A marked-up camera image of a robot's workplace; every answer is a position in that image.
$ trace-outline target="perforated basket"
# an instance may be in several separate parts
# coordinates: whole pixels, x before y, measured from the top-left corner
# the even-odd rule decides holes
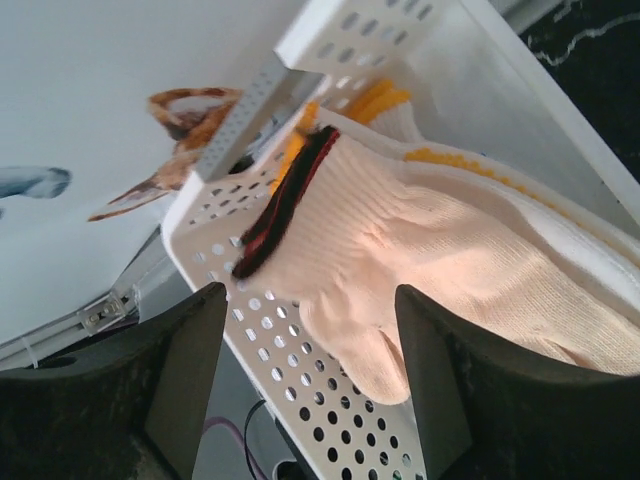
[[[391,77],[413,93],[427,138],[509,163],[640,232],[633,179],[485,0],[314,0],[275,51],[289,68],[328,75],[320,100],[338,112]],[[252,88],[270,82],[263,71]],[[251,114],[238,108],[225,124]],[[208,183],[192,174],[163,223],[165,246],[192,289],[227,286],[225,340],[319,478],[423,479],[411,406],[373,404],[304,332],[295,305],[230,281],[287,128],[248,171]],[[226,141],[217,136],[203,162]]]

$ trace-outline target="wire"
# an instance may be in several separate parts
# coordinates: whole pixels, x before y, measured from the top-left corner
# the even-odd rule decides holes
[[[238,430],[238,427],[236,427],[235,424],[228,418],[225,418],[225,417],[208,418],[204,422],[204,427],[202,428],[202,435],[207,433],[210,428],[217,427],[217,426],[225,427],[229,431],[233,439],[235,440],[236,445],[238,445],[239,448],[244,449],[245,447],[244,437],[240,433],[240,430]],[[260,466],[258,465],[258,462],[256,461],[255,457],[251,453],[251,450],[247,449],[247,452],[249,453],[250,465],[256,472],[257,480],[269,480],[268,477],[264,474],[264,472],[260,468]]]
[[[249,451],[249,445],[247,444],[247,430],[249,430],[249,423],[251,422],[251,418],[265,403],[267,403],[267,401],[264,398],[258,400],[256,404],[251,407],[251,410],[249,410],[249,413],[247,414],[247,419],[244,421],[244,458],[247,462],[247,467],[249,468],[249,473],[251,473],[251,477],[253,477],[253,480],[258,480],[258,477],[256,476],[256,472],[253,470],[251,462],[249,461],[249,455],[251,454],[251,452]]]

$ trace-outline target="black countertop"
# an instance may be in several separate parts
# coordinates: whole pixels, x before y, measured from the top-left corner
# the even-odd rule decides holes
[[[640,0],[568,0],[521,38],[640,181]]]

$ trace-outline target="black cable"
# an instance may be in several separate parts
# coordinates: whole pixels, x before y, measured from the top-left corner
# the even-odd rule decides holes
[[[258,478],[256,477],[256,472],[254,472],[253,466],[249,461],[249,445],[247,442],[247,430],[249,430],[249,423],[251,422],[251,418],[265,403],[267,403],[267,401],[264,398],[261,400],[258,400],[256,404],[253,407],[251,407],[251,410],[249,410],[249,413],[247,413],[247,419],[244,421],[244,458],[245,458],[245,461],[247,462],[247,468],[249,469],[249,473],[251,473],[251,477],[253,478],[253,480],[258,480]]]

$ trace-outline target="white wall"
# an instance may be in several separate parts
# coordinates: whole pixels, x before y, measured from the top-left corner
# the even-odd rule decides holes
[[[161,218],[167,202],[86,222],[170,157],[146,98],[244,86],[302,3],[0,4],[0,169],[73,175],[53,199],[0,198],[0,344],[108,290]]]

